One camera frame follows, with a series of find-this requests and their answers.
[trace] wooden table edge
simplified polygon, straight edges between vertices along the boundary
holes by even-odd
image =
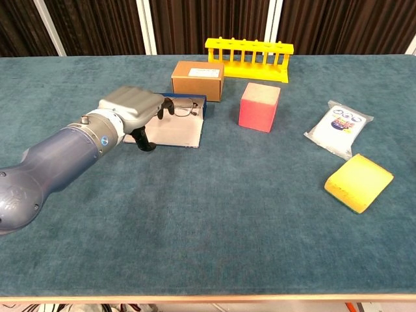
[[[13,296],[0,297],[2,304],[200,304],[273,301],[416,302],[416,294],[255,294],[195,296]]]

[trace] cardboard box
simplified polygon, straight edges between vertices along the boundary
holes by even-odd
[[[180,60],[172,74],[176,94],[203,94],[207,101],[221,101],[224,64]]]

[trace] dark curtain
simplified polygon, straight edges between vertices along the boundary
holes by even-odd
[[[415,0],[284,0],[278,40],[296,54],[393,54],[415,33]]]
[[[0,0],[0,57],[58,55],[31,0]]]
[[[135,0],[45,0],[67,55],[145,54]]]
[[[151,0],[158,54],[207,54],[207,38],[263,41],[268,0]]]

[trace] pink foam block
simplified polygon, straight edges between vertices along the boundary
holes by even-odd
[[[280,88],[248,83],[241,98],[239,125],[270,132],[278,107]]]

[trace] plastic package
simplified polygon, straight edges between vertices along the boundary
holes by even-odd
[[[328,105],[329,111],[304,135],[331,153],[349,160],[352,157],[352,143],[374,117],[332,100],[329,100]]]

